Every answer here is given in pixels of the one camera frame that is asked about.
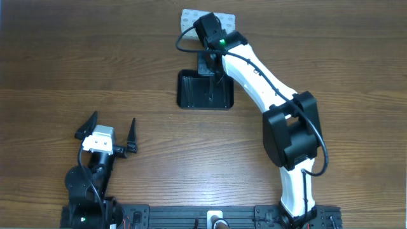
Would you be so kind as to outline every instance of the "white perforated board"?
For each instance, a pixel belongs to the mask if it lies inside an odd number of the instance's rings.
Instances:
[[[200,11],[200,10],[189,10],[183,9],[183,14],[181,15],[181,32],[184,32],[186,29],[193,26],[193,23],[198,20],[201,16],[204,16],[210,12],[208,11]],[[220,19],[222,24],[222,29],[226,30],[226,33],[231,33],[236,29],[235,25],[235,15],[227,14],[227,13],[214,13],[215,16]],[[191,30],[185,34],[183,37],[184,39],[195,39],[199,40],[197,33],[195,30]]]

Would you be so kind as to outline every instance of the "black cable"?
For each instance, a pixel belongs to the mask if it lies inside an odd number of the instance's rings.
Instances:
[[[179,46],[179,43],[181,42],[183,36],[189,32],[190,30],[194,29],[194,27],[190,27],[188,29],[186,29],[183,33],[181,33],[181,35],[178,37],[178,40],[176,42],[176,48],[179,51],[182,52],[187,52],[187,53],[213,53],[213,54],[220,54],[220,55],[231,55],[233,57],[237,57],[241,60],[244,60],[245,62],[247,62],[248,64],[250,64],[251,66],[253,66],[254,70],[258,72],[258,74],[262,77],[264,77],[264,79],[267,81],[267,83],[271,86],[271,88],[274,90],[274,92],[276,93],[276,95],[280,96],[281,98],[283,98],[295,111],[298,112],[298,114],[307,122],[307,124],[309,125],[309,127],[312,129],[312,132],[315,134],[319,144],[321,145],[323,154],[324,154],[324,165],[321,169],[320,172],[318,173],[313,173],[310,172],[306,169],[302,169],[301,172],[303,174],[303,184],[304,184],[304,202],[305,202],[305,217],[304,220],[307,220],[307,213],[308,213],[308,200],[307,200],[307,180],[306,180],[306,175],[310,175],[310,176],[321,176],[323,175],[323,173],[325,173],[326,169],[328,168],[328,163],[329,163],[329,157],[328,157],[328,149],[326,148],[325,145],[325,141],[323,140],[322,136],[320,135],[320,133],[318,132],[317,128],[315,127],[315,125],[312,123],[312,121],[308,118],[308,116],[301,110],[301,108],[299,108],[295,103],[293,103],[291,100],[289,100],[287,97],[285,97],[278,88],[276,88],[274,86],[274,84],[266,77],[266,74],[253,62],[250,61],[250,59],[247,59],[241,55],[237,55],[234,53],[231,53],[229,51],[222,51],[222,50],[187,50],[184,48],[181,48]]]
[[[79,148],[79,152],[78,152],[78,164],[79,164],[79,167],[81,167],[81,169],[82,169],[83,177],[85,177],[86,181],[88,181],[90,183],[90,186],[92,187],[93,192],[95,193],[96,199],[97,199],[97,201],[99,203],[99,206],[100,206],[100,211],[102,212],[102,228],[105,229],[104,225],[105,225],[105,220],[106,219],[105,219],[104,205],[103,205],[102,199],[100,198],[99,194],[97,193],[96,187],[93,185],[92,180],[88,177],[88,174],[86,173],[85,167],[82,164],[82,158],[81,158],[82,157],[82,151],[83,151],[83,146],[82,146],[82,143],[81,143],[81,147]]]

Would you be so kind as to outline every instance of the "wooden table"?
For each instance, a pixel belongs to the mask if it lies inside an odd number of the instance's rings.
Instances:
[[[178,71],[197,64],[174,47],[184,8],[235,14],[263,63],[316,96],[330,155],[317,203],[340,206],[346,228],[404,228],[407,2],[381,0],[4,0],[0,226],[59,226],[73,135],[94,110],[119,143],[137,118],[139,153],[109,185],[121,203],[278,203],[261,113],[241,86],[229,111],[176,104]]]

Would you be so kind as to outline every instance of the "table surface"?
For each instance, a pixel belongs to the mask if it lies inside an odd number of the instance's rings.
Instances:
[[[139,152],[109,184],[121,203],[278,203],[261,113],[240,85],[228,111],[176,104],[178,71],[197,64],[174,47],[184,8],[236,15],[274,75],[315,95],[330,159],[316,202],[340,206],[346,228],[404,228],[407,2],[382,0],[3,1],[0,226],[59,226],[73,135],[94,110],[122,144],[137,119]]]

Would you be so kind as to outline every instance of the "wooden tabletop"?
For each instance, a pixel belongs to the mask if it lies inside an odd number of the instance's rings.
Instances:
[[[382,0],[4,0],[0,226],[59,226],[74,132],[94,110],[122,144],[137,119],[139,152],[109,184],[121,203],[278,203],[261,113],[240,85],[228,111],[176,104],[177,73],[197,64],[174,46],[185,8],[236,15],[264,65],[315,95],[330,158],[316,202],[340,206],[345,228],[404,228],[407,2]]]

